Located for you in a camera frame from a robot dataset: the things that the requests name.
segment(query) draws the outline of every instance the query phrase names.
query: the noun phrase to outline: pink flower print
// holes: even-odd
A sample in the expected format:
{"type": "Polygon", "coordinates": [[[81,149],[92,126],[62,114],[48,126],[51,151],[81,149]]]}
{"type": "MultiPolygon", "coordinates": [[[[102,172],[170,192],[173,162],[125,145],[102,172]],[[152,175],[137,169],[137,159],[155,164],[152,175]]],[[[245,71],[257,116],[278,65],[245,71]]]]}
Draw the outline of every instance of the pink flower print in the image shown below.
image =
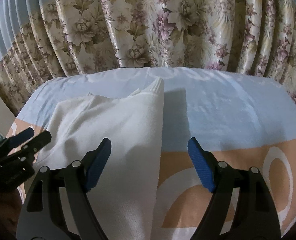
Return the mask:
{"type": "Polygon", "coordinates": [[[287,46],[290,44],[288,39],[285,38],[285,40],[279,40],[278,41],[278,49],[277,49],[277,60],[283,62],[285,59],[287,59],[289,52],[287,51],[287,46]]]}
{"type": "Polygon", "coordinates": [[[213,70],[222,70],[224,67],[224,63],[218,62],[209,62],[208,65],[205,66],[205,69],[213,69],[213,70]]]}
{"type": "Polygon", "coordinates": [[[287,36],[289,36],[289,35],[292,34],[290,24],[285,25],[285,27],[284,27],[283,30],[282,30],[282,33],[284,33],[284,34],[287,35],[287,36]]]}
{"type": "Polygon", "coordinates": [[[246,31],[246,36],[244,40],[244,46],[246,46],[249,42],[252,42],[255,39],[255,36],[250,34],[250,29],[252,26],[255,26],[252,21],[248,20],[248,24],[246,25],[245,31],[246,31]]]}
{"type": "Polygon", "coordinates": [[[163,40],[167,40],[175,28],[175,24],[168,22],[168,15],[169,12],[164,12],[163,9],[160,9],[158,13],[158,34],[163,40]]]}

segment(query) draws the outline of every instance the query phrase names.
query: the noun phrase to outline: curtain fold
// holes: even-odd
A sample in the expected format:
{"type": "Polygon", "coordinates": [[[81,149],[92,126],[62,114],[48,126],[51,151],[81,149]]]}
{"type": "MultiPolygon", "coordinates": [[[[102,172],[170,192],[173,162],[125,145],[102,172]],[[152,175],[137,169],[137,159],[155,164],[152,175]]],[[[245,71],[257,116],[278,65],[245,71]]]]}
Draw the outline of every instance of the curtain fold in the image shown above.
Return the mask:
{"type": "Polygon", "coordinates": [[[266,76],[296,103],[296,0],[0,0],[0,96],[118,67],[266,76]]]}

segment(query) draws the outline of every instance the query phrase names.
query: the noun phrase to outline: black metal bracket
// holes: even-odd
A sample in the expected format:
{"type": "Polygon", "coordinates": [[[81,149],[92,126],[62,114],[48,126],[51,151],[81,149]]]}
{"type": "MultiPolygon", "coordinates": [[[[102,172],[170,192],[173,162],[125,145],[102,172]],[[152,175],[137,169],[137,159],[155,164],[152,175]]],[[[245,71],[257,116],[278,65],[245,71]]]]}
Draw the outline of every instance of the black metal bracket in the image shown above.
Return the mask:
{"type": "Polygon", "coordinates": [[[237,170],[226,162],[218,162],[195,138],[188,142],[188,153],[201,183],[213,193],[191,240],[281,239],[277,211],[258,168],[237,170]],[[235,187],[240,191],[232,226],[220,235],[235,187]]]}
{"type": "Polygon", "coordinates": [[[107,240],[89,204],[86,192],[95,187],[111,153],[104,138],[98,148],[66,168],[39,169],[20,213],[16,238],[19,240],[107,240]],[[59,187],[65,187],[73,219],[80,236],[68,231],[59,187]]]}
{"type": "Polygon", "coordinates": [[[20,186],[32,175],[32,163],[36,154],[51,140],[48,131],[44,131],[32,138],[21,147],[21,150],[9,155],[16,148],[34,135],[32,128],[0,141],[0,192],[10,192],[20,186]]]}

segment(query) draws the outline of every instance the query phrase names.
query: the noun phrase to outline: bed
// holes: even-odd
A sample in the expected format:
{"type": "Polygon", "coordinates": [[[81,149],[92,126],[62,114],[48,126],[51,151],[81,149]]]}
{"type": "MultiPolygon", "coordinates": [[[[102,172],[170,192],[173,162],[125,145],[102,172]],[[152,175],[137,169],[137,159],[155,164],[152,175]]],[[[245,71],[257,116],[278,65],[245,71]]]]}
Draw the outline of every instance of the bed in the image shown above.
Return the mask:
{"type": "MultiPolygon", "coordinates": [[[[164,79],[165,94],[151,239],[189,239],[210,200],[187,154],[191,137],[234,168],[260,168],[285,235],[296,221],[296,105],[272,79],[189,68],[116,69],[57,78],[34,92],[8,136],[27,127],[38,134],[60,101],[88,93],[123,98],[156,77],[164,79]]],[[[231,226],[237,195],[234,191],[223,232],[231,226]]]]}

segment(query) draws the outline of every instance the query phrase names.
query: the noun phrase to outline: light blue bedsheet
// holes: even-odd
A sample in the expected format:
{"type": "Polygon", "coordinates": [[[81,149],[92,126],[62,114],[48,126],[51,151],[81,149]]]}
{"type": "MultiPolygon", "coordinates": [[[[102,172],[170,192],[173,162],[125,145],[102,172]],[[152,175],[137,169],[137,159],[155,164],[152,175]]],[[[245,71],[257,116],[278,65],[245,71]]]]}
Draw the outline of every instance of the light blue bedsheet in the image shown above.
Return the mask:
{"type": "Polygon", "coordinates": [[[89,92],[123,98],[157,76],[165,81],[163,151],[186,151],[190,137],[208,151],[296,138],[296,106],[280,84],[269,78],[203,69],[129,68],[57,78],[39,87],[17,118],[45,127],[60,101],[89,92]]]}

